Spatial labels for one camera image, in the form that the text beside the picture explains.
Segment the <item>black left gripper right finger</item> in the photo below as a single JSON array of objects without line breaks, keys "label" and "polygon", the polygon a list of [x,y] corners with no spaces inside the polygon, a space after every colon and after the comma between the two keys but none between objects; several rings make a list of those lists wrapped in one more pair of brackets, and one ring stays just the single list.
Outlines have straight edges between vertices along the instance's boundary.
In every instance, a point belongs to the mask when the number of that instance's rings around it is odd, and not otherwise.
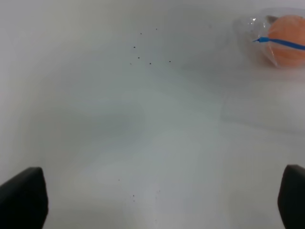
[{"label": "black left gripper right finger", "polygon": [[286,229],[305,227],[305,169],[287,165],[282,176],[277,205]]}]

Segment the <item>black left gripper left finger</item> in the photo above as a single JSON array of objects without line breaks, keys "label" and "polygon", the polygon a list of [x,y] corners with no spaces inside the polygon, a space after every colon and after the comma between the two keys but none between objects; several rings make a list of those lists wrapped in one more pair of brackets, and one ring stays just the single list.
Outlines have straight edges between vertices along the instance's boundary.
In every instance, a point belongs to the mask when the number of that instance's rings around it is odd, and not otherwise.
[{"label": "black left gripper left finger", "polygon": [[2,229],[41,229],[48,212],[42,168],[29,167],[0,186]]}]

